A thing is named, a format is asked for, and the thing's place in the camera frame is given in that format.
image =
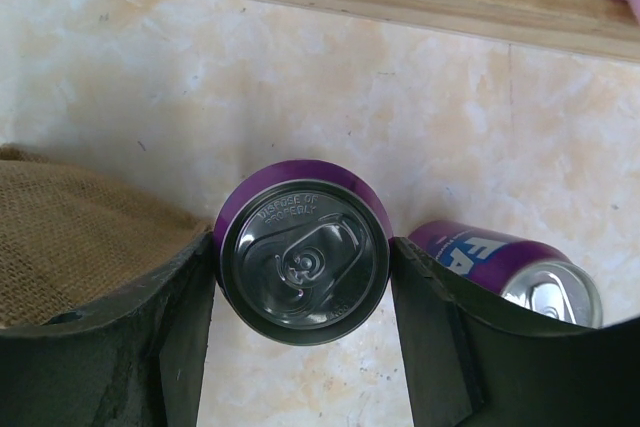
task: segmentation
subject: can top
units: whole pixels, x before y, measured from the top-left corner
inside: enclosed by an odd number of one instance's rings
[[[602,304],[593,280],[569,262],[537,262],[518,272],[502,297],[540,314],[582,325],[602,326]]]
[[[336,325],[326,335],[337,338],[375,308],[388,256],[384,230],[352,192],[323,181],[286,182],[258,195],[234,219],[222,251],[224,288],[261,333],[320,343],[325,339],[300,337]]]

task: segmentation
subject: can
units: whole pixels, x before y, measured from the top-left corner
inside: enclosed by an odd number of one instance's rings
[[[444,220],[422,225],[409,239],[445,267],[521,307],[602,326],[593,280],[547,244]]]
[[[389,279],[391,222],[374,191],[329,162],[290,160],[229,196],[213,237],[236,313],[279,342],[317,345],[360,326]]]

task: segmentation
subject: purple can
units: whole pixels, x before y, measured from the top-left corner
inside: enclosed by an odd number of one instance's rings
[[[389,278],[391,223],[355,174],[319,160],[266,167],[227,199],[213,232],[218,283],[259,333],[335,340],[374,311]]]
[[[436,261],[505,299],[564,322],[602,325],[593,280],[541,242],[439,220],[409,239]]]

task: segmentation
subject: brown cloth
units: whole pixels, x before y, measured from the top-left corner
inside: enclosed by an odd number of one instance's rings
[[[0,327],[42,324],[160,267],[207,222],[102,175],[0,147]]]

